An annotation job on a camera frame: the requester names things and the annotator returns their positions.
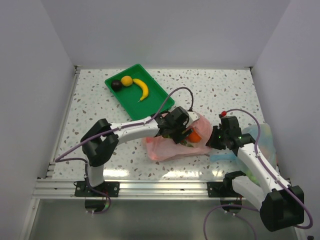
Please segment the pink plastic bag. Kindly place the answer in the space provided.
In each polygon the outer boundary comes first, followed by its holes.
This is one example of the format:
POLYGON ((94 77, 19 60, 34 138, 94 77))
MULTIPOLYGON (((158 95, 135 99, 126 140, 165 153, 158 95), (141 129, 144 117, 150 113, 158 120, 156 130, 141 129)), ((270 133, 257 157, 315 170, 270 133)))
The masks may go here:
POLYGON ((211 149, 206 146, 206 143, 211 136, 213 128, 204 116, 199 116, 199 120, 193 123, 190 129, 191 133, 196 132, 201 137, 200 142, 189 142, 192 143, 194 147, 186 147, 180 143, 175 144, 168 136, 146 137, 142 139, 142 143, 146 147, 149 159, 155 162, 161 162, 189 156, 204 155, 210 152, 211 149))

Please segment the dark purple grape bunch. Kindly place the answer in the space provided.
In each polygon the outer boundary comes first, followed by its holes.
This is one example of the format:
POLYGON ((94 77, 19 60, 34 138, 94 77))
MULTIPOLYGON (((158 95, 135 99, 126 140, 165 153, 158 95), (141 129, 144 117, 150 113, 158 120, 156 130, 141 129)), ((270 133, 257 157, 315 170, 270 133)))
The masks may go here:
POLYGON ((188 141, 185 140, 185 139, 182 140, 182 141, 180 142, 180 144, 183 145, 183 146, 185 146, 185 147, 189 147, 189 148, 193 148, 193 147, 194 147, 192 143, 188 142, 188 141))

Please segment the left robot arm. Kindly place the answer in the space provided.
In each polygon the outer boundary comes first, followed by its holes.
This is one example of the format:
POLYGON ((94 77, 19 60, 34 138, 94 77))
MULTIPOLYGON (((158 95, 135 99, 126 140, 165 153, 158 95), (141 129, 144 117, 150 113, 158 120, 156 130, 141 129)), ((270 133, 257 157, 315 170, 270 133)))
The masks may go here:
POLYGON ((155 113, 132 122, 109 123, 106 119, 100 119, 80 140, 88 160, 87 192, 95 197, 103 193, 104 164, 110 160, 117 146, 158 136, 169 136, 178 144, 191 132, 188 128, 197 120, 197 113, 186 111, 181 106, 166 114, 155 113))

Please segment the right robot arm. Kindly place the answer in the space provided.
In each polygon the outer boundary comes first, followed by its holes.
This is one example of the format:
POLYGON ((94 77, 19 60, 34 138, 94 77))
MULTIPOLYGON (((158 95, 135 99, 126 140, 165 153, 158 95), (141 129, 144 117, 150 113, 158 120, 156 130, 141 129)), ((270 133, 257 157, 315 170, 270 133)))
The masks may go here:
POLYGON ((206 145, 217 150, 231 150, 256 177, 253 183, 242 171, 225 174, 222 183, 207 183, 209 197, 244 197, 259 212, 270 232, 304 222, 304 192, 291 186, 262 154, 257 139, 242 133, 235 116, 221 116, 206 145))

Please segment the blue plastic bag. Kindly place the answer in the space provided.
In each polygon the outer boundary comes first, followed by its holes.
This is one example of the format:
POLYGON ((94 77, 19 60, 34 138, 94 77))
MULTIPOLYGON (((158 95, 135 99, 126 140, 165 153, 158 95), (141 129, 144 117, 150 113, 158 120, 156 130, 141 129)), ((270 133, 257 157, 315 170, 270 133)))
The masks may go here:
MULTIPOLYGON (((250 134, 254 139, 258 136, 257 125, 250 125, 242 130, 243 134, 250 134)), ((277 151, 274 146, 272 130, 267 123, 260 125, 260 138, 258 140, 258 147, 261 153, 267 159, 267 161, 272 165, 274 169, 277 168, 278 158, 277 151)), ((218 163, 219 161, 227 161, 229 163, 235 163, 240 171, 245 173, 248 178, 259 186, 259 181, 253 175, 252 171, 237 157, 233 152, 226 152, 221 154, 213 154, 210 156, 210 161, 212 163, 218 163)))

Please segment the small yellow orange fruit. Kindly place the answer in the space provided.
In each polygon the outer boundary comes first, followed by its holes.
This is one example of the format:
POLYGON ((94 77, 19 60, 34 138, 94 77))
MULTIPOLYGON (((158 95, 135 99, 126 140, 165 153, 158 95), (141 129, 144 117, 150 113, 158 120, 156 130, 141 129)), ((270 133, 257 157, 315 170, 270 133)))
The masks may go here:
POLYGON ((133 79, 129 75, 123 76, 120 81, 121 81, 122 85, 125 87, 129 87, 133 84, 133 79))

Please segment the yellow banana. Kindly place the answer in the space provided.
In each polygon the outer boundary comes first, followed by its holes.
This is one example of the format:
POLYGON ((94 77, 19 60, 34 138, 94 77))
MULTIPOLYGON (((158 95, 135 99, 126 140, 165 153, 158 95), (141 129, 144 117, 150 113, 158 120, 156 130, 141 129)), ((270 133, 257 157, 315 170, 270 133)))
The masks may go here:
POLYGON ((138 87, 141 88, 142 90, 142 95, 139 99, 140 102, 142 102, 143 100, 145 100, 148 96, 149 96, 149 88, 146 85, 146 83, 138 78, 134 78, 133 83, 135 83, 138 87))

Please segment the green plastic tray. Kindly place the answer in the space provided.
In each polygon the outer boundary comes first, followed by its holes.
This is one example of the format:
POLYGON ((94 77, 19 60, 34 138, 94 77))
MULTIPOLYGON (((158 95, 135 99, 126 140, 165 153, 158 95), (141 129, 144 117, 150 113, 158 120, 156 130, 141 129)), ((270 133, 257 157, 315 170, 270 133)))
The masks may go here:
POLYGON ((132 120, 140 120, 156 113, 165 101, 168 93, 153 79, 153 77, 140 64, 135 64, 104 81, 119 104, 124 108, 132 120), (132 79, 139 79, 146 84, 149 90, 148 97, 140 100, 143 90, 133 83, 131 86, 123 86, 115 91, 112 88, 114 80, 129 76, 132 79))

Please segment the dark purple plum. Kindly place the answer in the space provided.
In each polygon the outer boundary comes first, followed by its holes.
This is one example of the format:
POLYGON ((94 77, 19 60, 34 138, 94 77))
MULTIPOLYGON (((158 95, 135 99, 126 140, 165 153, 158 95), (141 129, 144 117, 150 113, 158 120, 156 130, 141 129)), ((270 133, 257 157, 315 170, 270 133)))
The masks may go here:
POLYGON ((123 88, 122 82, 118 79, 113 80, 110 86, 111 86, 111 89, 115 92, 118 92, 123 88))

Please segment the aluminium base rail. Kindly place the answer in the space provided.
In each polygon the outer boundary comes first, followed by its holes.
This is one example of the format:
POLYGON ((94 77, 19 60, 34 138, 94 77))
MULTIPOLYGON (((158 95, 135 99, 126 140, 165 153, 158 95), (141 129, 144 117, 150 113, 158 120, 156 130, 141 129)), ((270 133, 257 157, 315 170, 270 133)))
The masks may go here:
MULTIPOLYGON (((204 180, 111 180, 115 184, 109 194, 116 200, 206 200, 211 199, 207 182, 204 180)), ((93 197, 77 196, 74 180, 38 179, 32 197, 34 199, 85 199, 101 200, 100 195, 93 197)))

